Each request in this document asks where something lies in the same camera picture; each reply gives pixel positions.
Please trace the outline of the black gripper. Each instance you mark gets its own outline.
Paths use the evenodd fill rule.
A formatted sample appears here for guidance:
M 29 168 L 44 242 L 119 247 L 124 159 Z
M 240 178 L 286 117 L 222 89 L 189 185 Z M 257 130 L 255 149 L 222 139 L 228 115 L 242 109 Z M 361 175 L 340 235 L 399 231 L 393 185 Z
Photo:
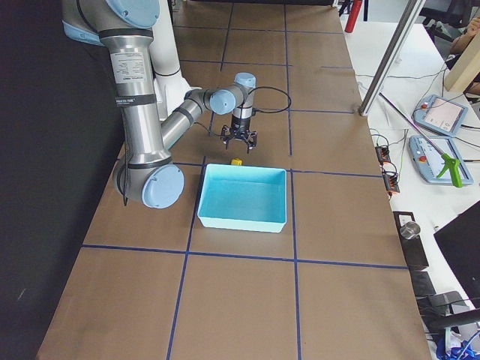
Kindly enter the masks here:
M 230 126 L 223 126 L 220 132 L 220 140 L 229 147 L 230 140 L 241 140 L 247 144 L 247 153 L 257 147 L 257 132 L 250 132 L 251 118 L 232 117 Z

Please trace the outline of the person forearm in background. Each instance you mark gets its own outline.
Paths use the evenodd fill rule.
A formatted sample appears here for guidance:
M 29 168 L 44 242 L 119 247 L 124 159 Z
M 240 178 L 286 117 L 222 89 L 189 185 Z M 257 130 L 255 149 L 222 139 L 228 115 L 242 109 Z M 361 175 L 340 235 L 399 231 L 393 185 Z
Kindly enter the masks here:
M 478 33 L 479 18 L 476 17 L 466 27 L 466 31 L 461 36 L 454 39 L 449 53 L 452 55 L 461 54 Z

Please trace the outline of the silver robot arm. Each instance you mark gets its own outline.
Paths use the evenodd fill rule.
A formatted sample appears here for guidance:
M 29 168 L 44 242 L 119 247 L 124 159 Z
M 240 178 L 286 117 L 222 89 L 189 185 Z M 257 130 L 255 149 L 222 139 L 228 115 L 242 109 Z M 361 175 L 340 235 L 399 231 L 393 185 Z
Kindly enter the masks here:
M 182 194 L 185 178 L 170 149 L 205 112 L 230 114 L 223 143 L 252 149 L 250 130 L 255 76 L 238 73 L 232 85 L 193 88 L 182 76 L 166 1 L 64 1 L 65 34 L 109 51 L 117 107 L 124 123 L 125 153 L 115 166 L 115 189 L 124 201 L 164 209 Z

